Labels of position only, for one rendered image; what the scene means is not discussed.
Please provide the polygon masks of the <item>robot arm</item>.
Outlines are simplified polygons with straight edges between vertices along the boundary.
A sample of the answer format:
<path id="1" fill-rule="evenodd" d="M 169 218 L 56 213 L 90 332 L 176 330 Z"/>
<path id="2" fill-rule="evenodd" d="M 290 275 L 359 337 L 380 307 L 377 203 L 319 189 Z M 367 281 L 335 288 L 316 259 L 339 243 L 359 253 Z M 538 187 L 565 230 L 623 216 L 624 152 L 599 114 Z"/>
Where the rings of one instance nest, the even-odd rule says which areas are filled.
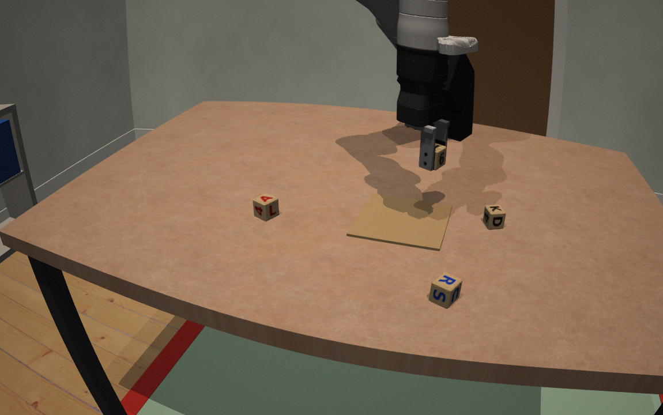
<path id="1" fill-rule="evenodd" d="M 395 46 L 398 13 L 447 18 L 448 0 L 356 0 L 371 11 L 376 23 Z M 378 22 L 378 20 L 379 22 Z M 381 25 L 380 25 L 381 24 Z"/>

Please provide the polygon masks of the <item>tan wooden letter block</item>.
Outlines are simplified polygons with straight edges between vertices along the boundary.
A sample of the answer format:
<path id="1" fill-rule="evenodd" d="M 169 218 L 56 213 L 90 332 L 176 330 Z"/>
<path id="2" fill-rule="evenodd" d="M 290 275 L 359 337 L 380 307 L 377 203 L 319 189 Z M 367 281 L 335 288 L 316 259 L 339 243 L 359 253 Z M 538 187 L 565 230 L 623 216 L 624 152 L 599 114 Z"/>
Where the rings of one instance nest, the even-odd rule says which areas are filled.
<path id="1" fill-rule="evenodd" d="M 445 145 L 435 144 L 435 162 L 434 170 L 444 166 L 446 162 L 446 147 Z"/>
<path id="2" fill-rule="evenodd" d="M 254 216 L 261 220 L 271 220 L 279 215 L 278 198 L 267 193 L 253 199 Z"/>
<path id="3" fill-rule="evenodd" d="M 432 282 L 429 300 L 448 309 L 459 299 L 461 286 L 462 279 L 444 271 Z"/>
<path id="4" fill-rule="evenodd" d="M 483 222 L 488 229 L 503 229 L 506 212 L 500 205 L 486 205 Z"/>

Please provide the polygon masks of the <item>tan flat mat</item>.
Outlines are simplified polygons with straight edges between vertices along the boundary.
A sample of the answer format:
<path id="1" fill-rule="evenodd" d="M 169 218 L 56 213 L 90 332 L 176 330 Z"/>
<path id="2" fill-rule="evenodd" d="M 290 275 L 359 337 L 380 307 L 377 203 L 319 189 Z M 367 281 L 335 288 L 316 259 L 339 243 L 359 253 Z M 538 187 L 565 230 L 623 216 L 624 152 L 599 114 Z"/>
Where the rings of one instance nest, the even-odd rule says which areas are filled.
<path id="1" fill-rule="evenodd" d="M 372 194 L 346 236 L 440 251 L 452 206 Z"/>

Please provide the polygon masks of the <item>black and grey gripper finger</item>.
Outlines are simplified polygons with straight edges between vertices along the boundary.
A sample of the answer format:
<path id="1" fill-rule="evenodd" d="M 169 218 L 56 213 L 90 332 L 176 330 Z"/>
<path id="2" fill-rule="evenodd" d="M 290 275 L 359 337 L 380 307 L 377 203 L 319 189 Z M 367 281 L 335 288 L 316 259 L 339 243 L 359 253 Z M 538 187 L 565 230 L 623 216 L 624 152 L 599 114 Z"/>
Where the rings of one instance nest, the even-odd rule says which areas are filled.
<path id="1" fill-rule="evenodd" d="M 407 123 L 405 123 L 405 126 L 421 131 L 419 167 L 429 171 L 434 170 L 436 128 L 430 125 L 420 128 Z"/>
<path id="2" fill-rule="evenodd" d="M 435 143 L 445 145 L 447 151 L 447 135 L 450 122 L 447 120 L 438 120 L 432 124 L 434 124 L 434 127 L 436 128 Z"/>

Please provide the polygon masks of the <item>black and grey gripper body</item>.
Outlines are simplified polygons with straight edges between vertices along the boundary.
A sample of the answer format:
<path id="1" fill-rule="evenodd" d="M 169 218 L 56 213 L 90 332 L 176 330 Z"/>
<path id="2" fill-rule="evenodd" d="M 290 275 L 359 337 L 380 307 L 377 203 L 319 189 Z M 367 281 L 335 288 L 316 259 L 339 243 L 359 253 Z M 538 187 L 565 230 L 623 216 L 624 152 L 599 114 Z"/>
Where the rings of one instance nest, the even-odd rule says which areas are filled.
<path id="1" fill-rule="evenodd" d="M 397 120 L 420 128 L 442 120 L 449 55 L 478 51 L 477 39 L 449 35 L 447 18 L 398 13 L 395 45 L 401 88 Z"/>

